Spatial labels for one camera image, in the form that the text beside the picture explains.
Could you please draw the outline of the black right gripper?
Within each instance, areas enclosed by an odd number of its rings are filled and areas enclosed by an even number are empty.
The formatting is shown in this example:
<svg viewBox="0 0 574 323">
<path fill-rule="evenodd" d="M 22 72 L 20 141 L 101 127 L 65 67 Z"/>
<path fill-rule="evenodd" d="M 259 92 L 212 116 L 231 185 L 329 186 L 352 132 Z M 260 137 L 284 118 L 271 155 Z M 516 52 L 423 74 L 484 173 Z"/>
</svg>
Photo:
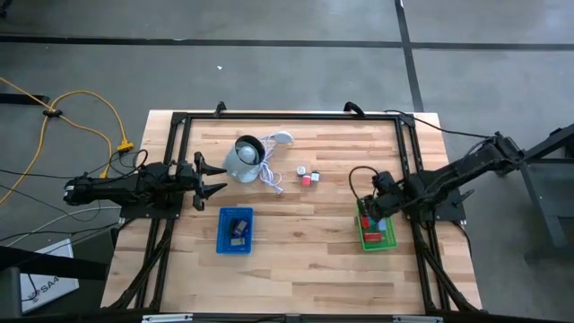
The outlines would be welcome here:
<svg viewBox="0 0 574 323">
<path fill-rule="evenodd" d="M 358 209 L 361 214 L 370 214 L 373 221 L 379 222 L 400 210 L 401 199 L 395 194 L 381 196 L 364 196 L 358 199 Z"/>
</svg>

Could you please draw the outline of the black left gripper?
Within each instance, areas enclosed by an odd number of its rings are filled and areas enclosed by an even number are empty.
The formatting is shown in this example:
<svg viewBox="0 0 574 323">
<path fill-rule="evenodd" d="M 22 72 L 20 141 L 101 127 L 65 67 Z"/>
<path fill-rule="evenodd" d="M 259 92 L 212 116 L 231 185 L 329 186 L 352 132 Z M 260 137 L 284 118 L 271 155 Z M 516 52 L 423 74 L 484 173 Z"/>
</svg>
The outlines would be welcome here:
<svg viewBox="0 0 574 323">
<path fill-rule="evenodd" d="M 223 168 L 208 165 L 204 156 L 200 152 L 196 152 L 196 172 L 201 175 L 212 176 L 223 174 L 227 171 Z M 194 192 L 194 208 L 197 211 L 204 211 L 204 201 L 216 192 L 228 186 L 227 183 L 204 184 L 200 175 L 180 176 L 178 178 L 178 184 L 182 191 Z"/>
</svg>

